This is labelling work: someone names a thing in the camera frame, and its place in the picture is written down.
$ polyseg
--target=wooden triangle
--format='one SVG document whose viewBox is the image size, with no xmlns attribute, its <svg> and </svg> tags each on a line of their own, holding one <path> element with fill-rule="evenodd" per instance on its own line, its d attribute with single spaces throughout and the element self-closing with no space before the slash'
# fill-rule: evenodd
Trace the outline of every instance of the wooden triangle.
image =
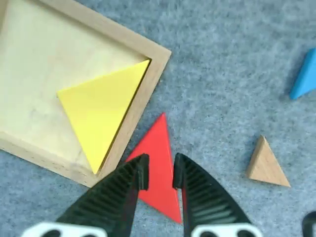
<svg viewBox="0 0 316 237">
<path fill-rule="evenodd" d="M 96 174 L 147 69 L 149 60 L 57 92 Z"/>
<path fill-rule="evenodd" d="M 257 142 L 246 174 L 250 179 L 291 187 L 264 136 Z"/>
<path fill-rule="evenodd" d="M 149 155 L 149 188 L 139 192 L 139 199 L 181 223 L 178 195 L 172 187 L 173 165 L 165 113 L 156 120 L 127 161 L 143 153 Z"/>
</svg>

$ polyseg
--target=wooden tray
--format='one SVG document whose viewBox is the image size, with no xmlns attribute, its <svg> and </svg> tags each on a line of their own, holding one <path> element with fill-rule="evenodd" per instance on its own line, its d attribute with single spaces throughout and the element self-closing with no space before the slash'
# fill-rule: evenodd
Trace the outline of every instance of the wooden tray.
<svg viewBox="0 0 316 237">
<path fill-rule="evenodd" d="M 93 186 L 113 171 L 171 52 L 73 0 L 0 0 L 0 149 Z M 97 175 L 56 91 L 150 65 Z"/>
</svg>

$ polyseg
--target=wooden frame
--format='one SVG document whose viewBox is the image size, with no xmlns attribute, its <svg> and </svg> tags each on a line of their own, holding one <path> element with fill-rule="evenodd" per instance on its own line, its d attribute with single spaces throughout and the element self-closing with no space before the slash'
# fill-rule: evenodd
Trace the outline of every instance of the wooden frame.
<svg viewBox="0 0 316 237">
<path fill-rule="evenodd" d="M 9 1 L 1 0 L 0 2 L 0 30 Z M 74 0 L 32 1 L 38 1 L 39 4 L 44 4 L 151 59 L 151 63 L 108 151 L 104 164 L 97 175 L 78 167 L 71 169 L 69 168 L 71 165 L 59 162 L 63 158 L 57 154 L 52 154 L 43 147 L 36 147 L 27 143 L 27 141 L 22 141 L 19 137 L 14 137 L 0 129 L 0 149 L 91 187 L 116 168 L 169 60 L 171 51 Z"/>
</svg>

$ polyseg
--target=tangram piece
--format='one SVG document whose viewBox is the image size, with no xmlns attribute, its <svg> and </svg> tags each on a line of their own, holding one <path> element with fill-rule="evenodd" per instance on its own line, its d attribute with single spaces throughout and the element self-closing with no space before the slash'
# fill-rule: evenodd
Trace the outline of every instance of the tangram piece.
<svg viewBox="0 0 316 237">
<path fill-rule="evenodd" d="M 94 174 L 103 162 L 149 60 L 57 92 Z"/>
<path fill-rule="evenodd" d="M 139 198 L 181 223 L 178 195 L 172 187 L 173 165 L 165 113 L 156 120 L 127 161 L 144 153 L 149 155 L 149 188 L 140 191 Z"/>
<path fill-rule="evenodd" d="M 260 136 L 247 170 L 250 179 L 291 187 L 266 138 Z"/>
<path fill-rule="evenodd" d="M 316 48 L 311 49 L 305 57 L 304 64 L 290 93 L 292 100 L 297 99 L 316 88 Z"/>
</svg>

